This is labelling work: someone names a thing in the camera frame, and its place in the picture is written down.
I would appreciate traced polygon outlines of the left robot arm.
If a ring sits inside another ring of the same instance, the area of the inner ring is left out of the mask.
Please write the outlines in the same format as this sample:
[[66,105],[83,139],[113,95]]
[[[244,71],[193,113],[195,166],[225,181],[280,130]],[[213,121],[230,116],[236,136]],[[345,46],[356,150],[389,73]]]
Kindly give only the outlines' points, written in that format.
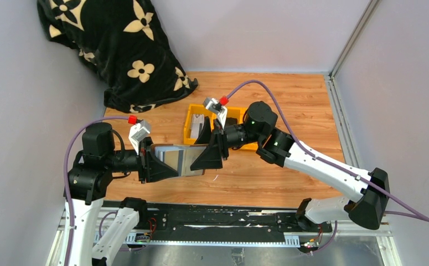
[[177,171],[157,159],[150,151],[150,127],[135,117],[131,123],[130,141],[133,149],[115,149],[120,135],[107,119],[98,119],[77,132],[82,149],[73,163],[64,163],[64,196],[66,221],[60,265],[111,265],[133,229],[146,229],[148,243],[163,221],[148,211],[140,198],[121,201],[109,228],[97,237],[97,219],[107,188],[116,172],[137,172],[142,183],[158,182],[177,176]]

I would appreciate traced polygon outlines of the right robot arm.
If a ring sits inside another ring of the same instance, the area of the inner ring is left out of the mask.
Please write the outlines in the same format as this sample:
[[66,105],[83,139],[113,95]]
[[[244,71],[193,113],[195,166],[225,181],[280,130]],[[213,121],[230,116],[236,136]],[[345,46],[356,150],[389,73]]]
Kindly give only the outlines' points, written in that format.
[[263,101],[252,103],[243,122],[226,126],[227,108],[214,98],[204,107],[216,115],[205,150],[190,165],[192,171],[220,169],[229,149],[256,143],[262,160],[306,173],[340,191],[342,197],[304,199],[296,212],[296,225],[310,231],[317,224],[347,220],[370,230],[380,227],[389,201],[388,174],[356,168],[330,158],[276,127],[277,114]]

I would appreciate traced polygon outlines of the brown leather card holder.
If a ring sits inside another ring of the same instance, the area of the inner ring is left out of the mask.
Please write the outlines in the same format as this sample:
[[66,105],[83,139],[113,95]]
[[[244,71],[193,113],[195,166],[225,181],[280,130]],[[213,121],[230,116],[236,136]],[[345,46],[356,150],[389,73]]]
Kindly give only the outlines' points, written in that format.
[[202,176],[204,170],[191,170],[192,163],[207,145],[152,145],[157,159],[177,171],[178,177]]

